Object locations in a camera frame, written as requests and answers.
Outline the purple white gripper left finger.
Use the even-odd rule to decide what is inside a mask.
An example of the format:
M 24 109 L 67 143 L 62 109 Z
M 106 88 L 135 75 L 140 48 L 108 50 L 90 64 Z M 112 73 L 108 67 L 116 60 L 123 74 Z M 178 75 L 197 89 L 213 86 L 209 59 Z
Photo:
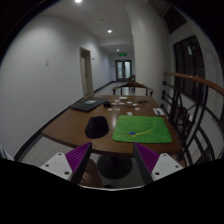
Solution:
M 88 142 L 66 154 L 58 152 L 45 162 L 41 166 L 41 169 L 75 184 L 79 184 L 91 155 L 91 151 L 92 143 Z

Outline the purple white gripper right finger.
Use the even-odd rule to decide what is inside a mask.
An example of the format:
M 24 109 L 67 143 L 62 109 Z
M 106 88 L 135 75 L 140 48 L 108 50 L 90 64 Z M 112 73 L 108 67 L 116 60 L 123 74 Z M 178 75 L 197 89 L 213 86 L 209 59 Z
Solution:
M 133 154 L 145 184 L 157 181 L 182 169 L 167 153 L 158 154 L 139 144 L 133 144 Z

